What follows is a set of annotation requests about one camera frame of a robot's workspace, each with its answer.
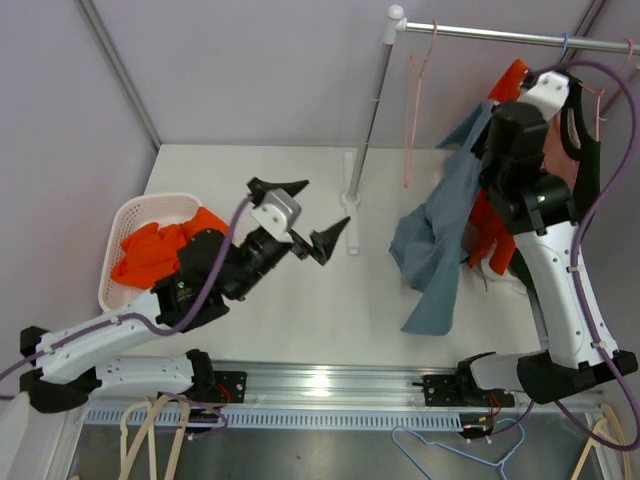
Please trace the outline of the blue grey t shirt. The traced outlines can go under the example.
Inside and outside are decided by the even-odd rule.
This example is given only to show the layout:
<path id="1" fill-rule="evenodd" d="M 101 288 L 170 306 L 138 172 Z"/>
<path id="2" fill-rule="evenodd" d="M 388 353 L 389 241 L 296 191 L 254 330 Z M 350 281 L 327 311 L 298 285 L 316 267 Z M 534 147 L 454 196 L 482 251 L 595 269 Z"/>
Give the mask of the blue grey t shirt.
<path id="1" fill-rule="evenodd" d="M 460 264 L 468 258 L 463 236 L 479 193 L 481 163 L 473 151 L 491 119 L 494 102 L 478 104 L 438 145 L 454 152 L 426 201 L 402 217 L 389 252 L 403 279 L 421 293 L 401 331 L 444 336 L 452 328 Z"/>

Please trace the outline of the orange t shirt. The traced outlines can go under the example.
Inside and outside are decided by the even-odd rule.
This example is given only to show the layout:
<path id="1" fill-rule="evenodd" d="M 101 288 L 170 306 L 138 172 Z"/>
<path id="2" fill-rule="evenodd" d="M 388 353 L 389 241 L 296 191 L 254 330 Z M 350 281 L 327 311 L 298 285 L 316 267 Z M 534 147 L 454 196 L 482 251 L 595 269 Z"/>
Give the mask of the orange t shirt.
<path id="1" fill-rule="evenodd" d="M 514 60 L 488 94 L 488 99 L 499 103 L 517 100 L 520 84 L 528 71 L 521 59 Z M 516 250 L 514 238 L 508 234 L 504 221 L 490 204 L 487 193 L 480 190 L 473 205 L 469 225 L 475 227 L 478 238 L 467 260 L 469 267 L 489 258 L 489 267 L 497 275 L 507 270 Z"/>
<path id="2" fill-rule="evenodd" d="M 227 223 L 205 207 L 199 207 L 194 217 L 183 223 L 160 228 L 151 222 L 120 242 L 124 255 L 112 268 L 110 278 L 121 285 L 150 289 L 178 269 L 178 251 L 197 233 L 215 230 L 226 234 L 228 229 Z"/>

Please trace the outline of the pink wire hanger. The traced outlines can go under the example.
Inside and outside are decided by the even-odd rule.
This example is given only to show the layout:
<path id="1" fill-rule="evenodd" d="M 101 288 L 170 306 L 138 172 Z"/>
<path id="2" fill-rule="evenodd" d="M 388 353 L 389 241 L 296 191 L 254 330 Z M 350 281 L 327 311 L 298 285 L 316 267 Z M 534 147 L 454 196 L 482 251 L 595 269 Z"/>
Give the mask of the pink wire hanger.
<path id="1" fill-rule="evenodd" d="M 432 40 L 424 56 L 419 57 L 416 55 L 410 55 L 407 62 L 405 78 L 406 97 L 403 158 L 403 187 L 405 189 L 408 189 L 411 185 L 414 162 L 414 147 L 422 99 L 422 86 L 430 56 L 437 43 L 438 28 L 438 22 L 436 20 L 433 20 Z"/>

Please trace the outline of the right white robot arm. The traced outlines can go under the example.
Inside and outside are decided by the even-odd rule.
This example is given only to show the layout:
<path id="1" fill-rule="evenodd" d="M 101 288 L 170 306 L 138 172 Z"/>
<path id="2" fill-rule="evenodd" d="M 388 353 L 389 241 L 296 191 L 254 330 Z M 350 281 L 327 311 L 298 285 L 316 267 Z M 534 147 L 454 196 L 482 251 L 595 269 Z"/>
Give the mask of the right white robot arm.
<path id="1" fill-rule="evenodd" d="M 494 106 L 473 147 L 480 185 L 502 218 L 532 278 L 546 337 L 537 352 L 488 352 L 458 364 L 455 392 L 466 404 L 493 390 L 523 392 L 548 404 L 638 371 L 601 318 L 572 241 L 579 224 L 566 182 L 543 170 L 547 121 L 534 105 Z"/>

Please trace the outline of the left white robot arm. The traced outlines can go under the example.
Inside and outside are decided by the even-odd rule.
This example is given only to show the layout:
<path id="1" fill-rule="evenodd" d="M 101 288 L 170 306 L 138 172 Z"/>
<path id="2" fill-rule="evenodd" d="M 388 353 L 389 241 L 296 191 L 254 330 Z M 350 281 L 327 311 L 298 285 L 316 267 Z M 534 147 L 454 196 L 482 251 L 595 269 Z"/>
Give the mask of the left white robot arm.
<path id="1" fill-rule="evenodd" d="M 301 180 L 269 183 L 251 179 L 228 229 L 206 228 L 177 252 L 177 267 L 135 300 L 68 330 L 37 326 L 20 333 L 28 371 L 19 390 L 31 407 L 60 413 L 97 396 L 160 397 L 227 403 L 210 356 L 191 349 L 174 357 L 136 357 L 128 350 L 189 333 L 227 315 L 288 254 L 326 264 L 350 220 L 303 238 L 294 229 L 301 213 L 295 197 Z"/>

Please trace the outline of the green and pink shirt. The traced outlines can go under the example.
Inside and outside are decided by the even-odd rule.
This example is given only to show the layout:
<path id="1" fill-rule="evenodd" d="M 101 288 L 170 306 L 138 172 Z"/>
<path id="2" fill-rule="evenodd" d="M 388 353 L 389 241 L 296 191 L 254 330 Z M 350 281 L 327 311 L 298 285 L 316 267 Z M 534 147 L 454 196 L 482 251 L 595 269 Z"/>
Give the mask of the green and pink shirt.
<path id="1" fill-rule="evenodd" d="M 601 144 L 586 126 L 580 81 L 569 76 L 569 95 L 549 127 L 545 169 L 567 183 L 572 192 L 575 219 L 581 222 L 600 194 Z"/>

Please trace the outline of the wooden hanger bottom right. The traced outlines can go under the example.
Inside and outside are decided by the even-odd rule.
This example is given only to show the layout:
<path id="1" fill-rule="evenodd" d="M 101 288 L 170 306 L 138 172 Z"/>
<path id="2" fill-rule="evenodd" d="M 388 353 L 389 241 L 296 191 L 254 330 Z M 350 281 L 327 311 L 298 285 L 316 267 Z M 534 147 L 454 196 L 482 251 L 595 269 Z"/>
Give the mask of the wooden hanger bottom right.
<path id="1" fill-rule="evenodd" d="M 600 405 L 600 410 L 601 417 L 595 421 L 591 432 L 616 445 L 626 443 L 626 434 L 614 409 L 609 404 L 603 403 Z M 633 477 L 631 456 L 628 452 L 618 452 L 588 438 L 570 476 L 571 480 L 580 478 L 589 459 L 599 462 L 604 479 Z"/>

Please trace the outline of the white plastic laundry basket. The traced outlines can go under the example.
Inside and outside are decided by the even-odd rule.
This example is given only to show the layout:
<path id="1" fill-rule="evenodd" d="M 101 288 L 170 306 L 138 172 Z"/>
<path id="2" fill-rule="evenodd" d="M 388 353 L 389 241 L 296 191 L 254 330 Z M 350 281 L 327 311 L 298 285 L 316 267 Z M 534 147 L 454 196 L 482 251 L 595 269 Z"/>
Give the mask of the white plastic laundry basket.
<path id="1" fill-rule="evenodd" d="M 103 311 L 136 299 L 177 265 L 177 250 L 186 244 L 183 224 L 198 213 L 201 202 L 187 193 L 143 195 L 116 212 L 109 235 L 98 301 Z"/>

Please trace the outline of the metal clothes rack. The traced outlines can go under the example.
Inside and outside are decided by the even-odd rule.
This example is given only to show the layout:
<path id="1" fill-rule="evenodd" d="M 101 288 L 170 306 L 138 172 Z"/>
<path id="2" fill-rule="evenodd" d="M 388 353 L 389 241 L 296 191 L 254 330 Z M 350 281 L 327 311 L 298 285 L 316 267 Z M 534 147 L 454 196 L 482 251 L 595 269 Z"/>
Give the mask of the metal clothes rack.
<path id="1" fill-rule="evenodd" d="M 345 151 L 342 154 L 342 172 L 343 172 L 343 187 L 344 191 L 340 197 L 340 205 L 344 210 L 344 214 L 350 217 L 350 223 L 346 227 L 344 250 L 347 255 L 356 257 L 361 254 L 362 251 L 362 239 L 364 238 L 364 227 L 361 225 L 361 219 L 359 219 L 361 210 L 361 194 L 360 185 L 362 175 L 364 172 L 365 162 L 367 154 L 369 152 L 369 145 L 373 135 L 373 130 L 379 110 L 379 105 L 383 95 L 383 89 L 387 78 L 389 69 L 389 63 L 391 60 L 394 45 L 396 44 L 397 37 L 402 33 L 415 33 L 415 34 L 433 34 L 436 35 L 436 40 L 440 37 L 452 37 L 460 39 L 481 40 L 490 42 L 500 42 L 518 45 L 529 45 L 536 47 L 553 47 L 564 49 L 566 44 L 566 52 L 561 56 L 561 60 L 564 61 L 569 57 L 574 58 L 573 53 L 569 55 L 569 51 L 572 52 L 601 52 L 609 54 L 625 54 L 629 59 L 638 57 L 639 59 L 639 43 L 634 44 L 633 48 L 630 41 L 604 41 L 590 39 L 580 36 L 568 36 L 565 42 L 565 37 L 561 36 L 549 36 L 541 34 L 527 34 L 517 33 L 510 31 L 491 30 L 483 28 L 471 28 L 471 27 L 458 27 L 440 25 L 436 28 L 435 23 L 416 23 L 410 22 L 404 15 L 404 9 L 400 5 L 391 5 L 387 10 L 387 18 L 384 27 L 384 33 L 382 35 L 382 47 L 380 50 L 380 57 L 376 64 L 376 70 L 373 75 L 374 81 L 372 83 L 373 93 L 369 100 L 368 113 L 365 116 L 365 127 L 361 135 L 362 140 L 358 145 L 357 150 Z M 417 187 L 411 185 L 406 187 L 408 193 L 398 193 L 397 189 L 389 190 L 398 193 L 401 208 L 398 212 L 404 214 L 408 213 L 407 205 L 411 206 L 417 202 L 418 197 L 420 199 L 426 199 L 435 188 L 437 182 L 441 179 L 442 173 L 436 172 L 436 160 L 443 160 L 444 157 L 434 153 L 436 150 L 419 150 L 418 151 L 418 175 L 416 182 L 418 187 L 424 187 L 424 191 L 419 191 Z"/>

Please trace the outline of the wooden hangers bottom left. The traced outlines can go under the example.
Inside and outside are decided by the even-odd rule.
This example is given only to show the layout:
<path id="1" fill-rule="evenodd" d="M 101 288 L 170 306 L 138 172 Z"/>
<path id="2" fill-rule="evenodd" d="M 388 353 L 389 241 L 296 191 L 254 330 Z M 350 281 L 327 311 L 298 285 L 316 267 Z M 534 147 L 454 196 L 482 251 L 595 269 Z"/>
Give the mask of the wooden hangers bottom left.
<path id="1" fill-rule="evenodd" d="M 144 444 L 148 448 L 148 464 L 149 464 L 149 478 L 158 479 L 158 460 L 157 460 L 157 448 L 156 448 L 156 428 L 155 421 L 162 413 L 164 407 L 170 402 L 175 401 L 179 405 L 179 418 L 177 423 L 177 429 L 174 433 L 173 443 L 169 458 L 164 470 L 164 479 L 174 479 L 178 461 L 181 454 L 182 445 L 186 435 L 186 428 L 189 421 L 189 414 L 191 411 L 190 405 L 183 397 L 169 396 L 168 394 L 161 395 L 156 401 L 143 400 L 128 406 L 119 421 L 120 428 L 120 473 L 118 478 L 120 480 L 129 479 L 133 470 L 133 466 L 138 458 L 140 449 Z M 128 443 L 128 420 L 129 417 L 136 411 L 143 410 L 146 414 L 142 425 L 138 429 L 132 443 Z"/>

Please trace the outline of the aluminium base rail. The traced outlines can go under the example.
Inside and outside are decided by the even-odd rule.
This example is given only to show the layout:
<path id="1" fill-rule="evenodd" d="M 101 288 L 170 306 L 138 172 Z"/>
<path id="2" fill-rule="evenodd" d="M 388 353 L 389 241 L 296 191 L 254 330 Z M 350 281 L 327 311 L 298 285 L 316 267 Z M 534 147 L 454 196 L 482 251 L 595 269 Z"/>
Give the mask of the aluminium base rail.
<path id="1" fill-rule="evenodd" d="M 427 407 L 414 387 L 427 374 L 450 369 L 295 365 L 216 361 L 214 371 L 247 373 L 242 404 L 221 404 L 231 428 L 271 430 L 416 431 L 483 434 L 499 420 L 517 417 L 529 404 L 511 392 L 515 406 Z"/>

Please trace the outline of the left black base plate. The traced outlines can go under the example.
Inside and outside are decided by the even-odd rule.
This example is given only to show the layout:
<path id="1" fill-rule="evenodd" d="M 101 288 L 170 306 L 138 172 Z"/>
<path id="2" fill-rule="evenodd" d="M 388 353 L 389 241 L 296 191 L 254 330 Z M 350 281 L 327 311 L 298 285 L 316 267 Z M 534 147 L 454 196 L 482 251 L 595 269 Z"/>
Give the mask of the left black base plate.
<path id="1" fill-rule="evenodd" d="M 246 394 L 247 373 L 214 371 L 198 375 L 186 392 L 189 399 L 209 404 L 242 404 Z"/>

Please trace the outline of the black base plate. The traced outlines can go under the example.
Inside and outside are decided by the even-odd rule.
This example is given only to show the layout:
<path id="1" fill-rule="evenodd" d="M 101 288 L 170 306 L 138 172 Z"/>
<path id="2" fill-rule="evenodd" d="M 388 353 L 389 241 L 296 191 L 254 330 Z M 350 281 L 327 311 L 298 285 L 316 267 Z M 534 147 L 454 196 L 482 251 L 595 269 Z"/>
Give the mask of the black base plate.
<path id="1" fill-rule="evenodd" d="M 498 401 L 498 406 L 515 406 L 512 394 L 503 390 L 482 390 L 466 374 L 427 374 L 413 382 L 423 392 L 427 407 L 489 407 L 490 399 Z"/>
<path id="2" fill-rule="evenodd" d="M 247 373 L 214 371 L 198 375 L 186 392 L 189 399 L 209 404 L 242 404 L 246 394 Z"/>

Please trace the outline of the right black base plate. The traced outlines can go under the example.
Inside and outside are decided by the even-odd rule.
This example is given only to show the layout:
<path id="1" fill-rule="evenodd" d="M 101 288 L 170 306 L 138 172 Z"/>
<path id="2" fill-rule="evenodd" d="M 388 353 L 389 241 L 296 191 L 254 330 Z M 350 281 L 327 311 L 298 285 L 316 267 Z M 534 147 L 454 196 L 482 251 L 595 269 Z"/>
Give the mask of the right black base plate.
<path id="1" fill-rule="evenodd" d="M 515 406 L 512 394 L 503 390 L 482 390 L 466 374 L 427 374 L 413 382 L 423 392 L 427 407 L 489 407 L 490 399 L 498 401 L 498 406 Z"/>

